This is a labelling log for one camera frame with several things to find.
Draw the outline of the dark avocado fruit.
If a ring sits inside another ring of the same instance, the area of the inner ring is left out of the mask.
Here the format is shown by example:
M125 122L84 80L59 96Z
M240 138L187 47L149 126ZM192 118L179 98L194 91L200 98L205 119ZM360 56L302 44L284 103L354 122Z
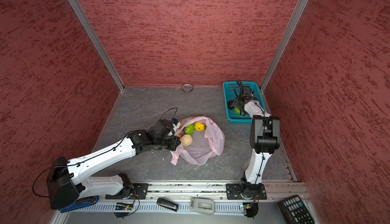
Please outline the dark avocado fruit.
M234 110L234 108L235 108L235 101L233 101L233 100L228 101L227 107L228 107L229 110Z

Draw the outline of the green fruit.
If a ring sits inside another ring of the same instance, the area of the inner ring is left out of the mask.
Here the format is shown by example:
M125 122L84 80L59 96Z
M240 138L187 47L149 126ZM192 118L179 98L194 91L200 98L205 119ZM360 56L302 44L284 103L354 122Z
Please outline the green fruit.
M193 124L187 125L183 129L185 134L192 135L195 131L195 126Z
M237 115L241 115L241 110L238 108L234 108L234 111Z

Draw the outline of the beige brown fruit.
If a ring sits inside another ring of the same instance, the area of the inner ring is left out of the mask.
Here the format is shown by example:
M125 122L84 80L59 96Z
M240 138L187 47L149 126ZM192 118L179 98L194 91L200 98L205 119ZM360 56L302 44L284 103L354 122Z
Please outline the beige brown fruit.
M193 138L189 134L185 134L180 138L181 144L183 146L190 146L193 143Z

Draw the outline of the yellow fruit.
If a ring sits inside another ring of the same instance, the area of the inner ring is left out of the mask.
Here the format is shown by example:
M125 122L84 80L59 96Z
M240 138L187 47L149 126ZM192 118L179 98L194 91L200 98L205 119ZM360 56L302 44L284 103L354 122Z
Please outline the yellow fruit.
M195 122L194 127L195 127L195 130L199 131L199 132L205 130L205 128L206 128L206 126L200 122Z

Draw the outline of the pink plastic bag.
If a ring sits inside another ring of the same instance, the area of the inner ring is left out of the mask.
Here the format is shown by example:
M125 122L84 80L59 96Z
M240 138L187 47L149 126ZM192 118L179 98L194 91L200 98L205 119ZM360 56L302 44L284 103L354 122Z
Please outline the pink plastic bag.
M175 135L185 135L183 129L185 126L195 124L195 122L203 123L206 128L199 132L194 131L191 135L193 143L190 146L180 144L175 151L171 151L171 164L177 165L178 160L183 158L186 162L202 166L207 163L210 158L220 156L224 150L225 135L221 128L214 120L206 116L187 117L179 121L180 127L176 130Z

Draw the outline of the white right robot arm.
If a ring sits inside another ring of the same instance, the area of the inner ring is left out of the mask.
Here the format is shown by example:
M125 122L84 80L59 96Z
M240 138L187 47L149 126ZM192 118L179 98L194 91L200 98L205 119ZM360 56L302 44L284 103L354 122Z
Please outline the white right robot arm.
M262 185L263 174L268 160L280 147L279 120L273 118L254 97L254 91L242 81L236 81L234 89L236 99L228 102L228 108L239 111L242 116L251 117L249 142L252 154L248 168L241 178L241 196L244 199L265 199Z

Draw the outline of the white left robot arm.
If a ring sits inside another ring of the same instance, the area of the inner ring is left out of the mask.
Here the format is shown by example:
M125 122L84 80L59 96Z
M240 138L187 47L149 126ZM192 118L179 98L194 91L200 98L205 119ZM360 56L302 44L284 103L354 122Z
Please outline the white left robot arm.
M135 157L153 149L175 151L181 144L175 135L181 123L173 118L160 119L148 131L128 132L120 141L86 156L67 160L56 159L50 167L46 185L50 207L53 210L66 208L79 199L92 196L128 197L132 183L126 174L109 177L93 175L109 166Z

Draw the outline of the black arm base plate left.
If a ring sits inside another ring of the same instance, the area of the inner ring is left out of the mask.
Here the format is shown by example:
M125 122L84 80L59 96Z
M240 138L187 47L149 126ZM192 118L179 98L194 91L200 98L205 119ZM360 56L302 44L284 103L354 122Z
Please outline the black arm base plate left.
M106 195L107 200L144 200L148 191L148 183L134 183L124 186L115 195Z

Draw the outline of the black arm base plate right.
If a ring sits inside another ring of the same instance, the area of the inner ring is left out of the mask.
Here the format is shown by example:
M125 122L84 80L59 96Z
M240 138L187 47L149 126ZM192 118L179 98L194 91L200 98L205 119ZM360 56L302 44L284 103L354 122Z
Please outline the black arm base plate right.
M266 200L267 194L262 183L229 183L225 185L228 200Z

